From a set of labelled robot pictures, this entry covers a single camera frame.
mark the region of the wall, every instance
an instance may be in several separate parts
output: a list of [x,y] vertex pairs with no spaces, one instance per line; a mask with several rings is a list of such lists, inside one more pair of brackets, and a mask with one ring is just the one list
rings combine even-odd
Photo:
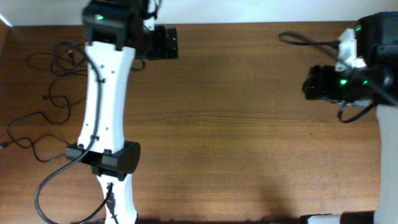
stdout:
[[[1,0],[14,26],[81,24],[88,0]],[[159,24],[352,21],[398,11],[397,0],[164,0]]]

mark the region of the wooden table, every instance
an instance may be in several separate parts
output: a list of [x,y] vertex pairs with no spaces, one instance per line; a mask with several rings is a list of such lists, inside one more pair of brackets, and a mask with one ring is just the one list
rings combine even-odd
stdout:
[[[338,106],[306,101],[301,86],[310,67],[334,62],[309,47],[280,43],[283,30],[333,40],[352,22],[177,26],[179,60],[149,62],[133,73],[124,114],[126,139],[141,143],[134,202],[141,217],[243,221],[314,213],[375,210],[380,185],[380,140],[374,112],[339,123]],[[34,52],[61,40],[82,42],[82,27],[16,27],[0,59],[0,140],[12,119],[55,109],[45,95],[54,76],[25,65]],[[48,66],[50,59],[35,60]],[[85,97],[85,78],[72,77],[56,93]],[[84,104],[64,126],[40,118],[19,123],[16,136],[54,133],[77,140]],[[42,157],[63,152],[48,140]],[[32,151],[0,151],[0,222],[42,223],[34,192],[65,159],[37,162]],[[61,223],[78,221],[102,201],[90,168],[77,164],[53,179],[40,204]],[[96,218],[104,216],[104,211]]]

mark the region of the white wall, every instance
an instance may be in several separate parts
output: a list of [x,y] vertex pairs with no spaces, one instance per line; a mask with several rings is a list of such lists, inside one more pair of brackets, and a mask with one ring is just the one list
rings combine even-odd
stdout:
[[[0,0],[14,26],[81,24],[88,0]],[[398,0],[164,0],[159,24],[353,21],[398,11]]]

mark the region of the green light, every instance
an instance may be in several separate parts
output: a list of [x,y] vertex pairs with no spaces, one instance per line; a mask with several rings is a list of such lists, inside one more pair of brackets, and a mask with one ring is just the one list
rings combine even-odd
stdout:
[[95,15],[96,20],[103,20],[104,17],[102,15]]
[[345,84],[347,84],[347,80],[340,80],[340,85],[345,85]]

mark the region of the wooden tabletop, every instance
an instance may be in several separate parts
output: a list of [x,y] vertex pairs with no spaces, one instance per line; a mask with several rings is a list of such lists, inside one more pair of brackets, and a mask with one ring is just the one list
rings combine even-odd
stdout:
[[[306,101],[310,67],[334,62],[310,47],[280,43],[283,30],[333,40],[352,22],[177,26],[180,58],[154,61],[133,73],[124,112],[127,140],[141,143],[133,176],[140,217],[243,221],[314,213],[375,210],[380,185],[380,139],[375,113],[339,123],[337,105]],[[46,95],[55,77],[28,68],[26,58],[51,52],[62,40],[82,42],[82,27],[16,27],[0,59],[0,140],[7,124],[43,110],[61,120]],[[49,57],[36,65],[48,66]],[[85,97],[86,80],[67,78],[55,93]],[[76,142],[84,104],[70,121],[51,126],[31,118],[17,137],[54,133]],[[51,139],[42,157],[65,150]],[[40,182],[65,159],[41,164],[31,149],[0,150],[0,222],[43,223],[34,208]],[[88,216],[102,201],[90,167],[77,164],[44,188],[40,204],[60,223]],[[104,217],[102,211],[96,218]]]

